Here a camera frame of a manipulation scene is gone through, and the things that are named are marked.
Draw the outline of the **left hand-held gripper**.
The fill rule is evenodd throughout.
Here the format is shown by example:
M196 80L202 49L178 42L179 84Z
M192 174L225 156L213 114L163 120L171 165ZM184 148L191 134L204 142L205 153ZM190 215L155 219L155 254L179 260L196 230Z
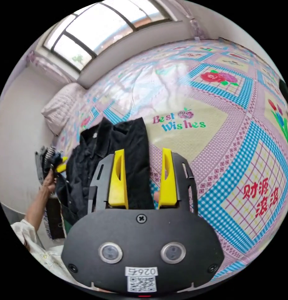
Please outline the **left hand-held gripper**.
M61 152L56 151L54 146L42 146L35 152L35 164L39 182L43 182L50 169L57 173L66 171L66 161L68 157L62 157Z

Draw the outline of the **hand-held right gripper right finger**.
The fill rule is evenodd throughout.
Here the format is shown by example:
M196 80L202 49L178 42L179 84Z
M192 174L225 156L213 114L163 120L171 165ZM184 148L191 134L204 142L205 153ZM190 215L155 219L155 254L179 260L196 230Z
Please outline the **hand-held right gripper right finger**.
M158 209L164 207L175 207L176 204L177 193L173 156L169 148L163 148Z

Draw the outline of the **person's left hand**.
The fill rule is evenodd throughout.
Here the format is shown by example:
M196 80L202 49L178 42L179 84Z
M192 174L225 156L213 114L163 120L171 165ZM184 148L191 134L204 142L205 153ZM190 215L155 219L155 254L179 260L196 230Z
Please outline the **person's left hand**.
M49 196L50 194L54 193L55 186L56 186L56 178L54 177L54 171L53 169L50 169L43 181L41 192L44 195Z

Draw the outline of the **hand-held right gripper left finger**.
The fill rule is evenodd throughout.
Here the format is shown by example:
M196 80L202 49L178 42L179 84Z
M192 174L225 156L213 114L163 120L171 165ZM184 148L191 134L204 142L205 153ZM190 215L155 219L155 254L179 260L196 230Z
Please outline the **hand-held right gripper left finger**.
M117 150L114 153L113 167L109 185L108 204L112 208L129 208L124 149Z

